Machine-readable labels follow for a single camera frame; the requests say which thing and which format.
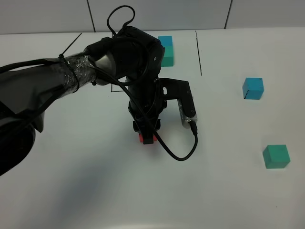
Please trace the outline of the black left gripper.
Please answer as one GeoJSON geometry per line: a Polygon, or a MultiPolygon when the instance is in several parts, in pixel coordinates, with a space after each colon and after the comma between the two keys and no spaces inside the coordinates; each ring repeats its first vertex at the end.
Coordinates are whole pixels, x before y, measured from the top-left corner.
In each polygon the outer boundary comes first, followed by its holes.
{"type": "Polygon", "coordinates": [[[142,134],[142,143],[153,144],[157,141],[152,129],[147,125],[145,118],[136,106],[136,103],[144,111],[155,131],[161,127],[159,115],[163,111],[161,102],[158,101],[160,89],[158,87],[158,76],[148,76],[137,84],[128,86],[128,91],[134,100],[129,101],[128,110],[133,117],[133,129],[142,134]]]}

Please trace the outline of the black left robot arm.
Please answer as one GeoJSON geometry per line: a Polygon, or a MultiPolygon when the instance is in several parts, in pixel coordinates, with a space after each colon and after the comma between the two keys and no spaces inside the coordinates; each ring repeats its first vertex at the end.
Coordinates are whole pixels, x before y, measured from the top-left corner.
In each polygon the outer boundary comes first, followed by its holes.
{"type": "Polygon", "coordinates": [[[106,85],[126,78],[142,85],[157,75],[161,42],[132,26],[91,44],[81,53],[18,62],[0,69],[0,172],[5,174],[31,151],[44,128],[44,112],[57,99],[88,83],[106,85]]]}

